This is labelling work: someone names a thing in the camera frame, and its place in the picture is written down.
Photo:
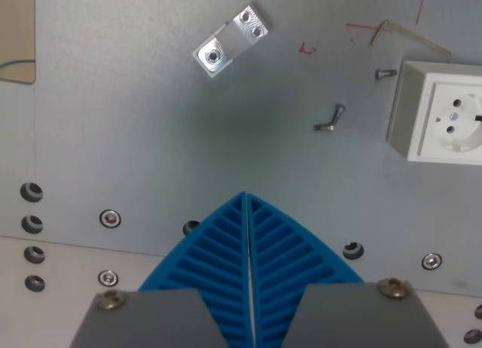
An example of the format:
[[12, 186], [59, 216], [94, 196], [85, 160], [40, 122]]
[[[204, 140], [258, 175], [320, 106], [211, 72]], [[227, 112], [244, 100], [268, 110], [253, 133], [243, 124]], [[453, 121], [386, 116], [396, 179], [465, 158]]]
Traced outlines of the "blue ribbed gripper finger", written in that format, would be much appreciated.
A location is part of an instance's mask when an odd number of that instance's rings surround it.
[[73, 347], [252, 347], [246, 193], [203, 220], [134, 292], [95, 296]]
[[446, 347], [409, 282], [365, 282], [293, 218], [247, 197], [258, 347]]

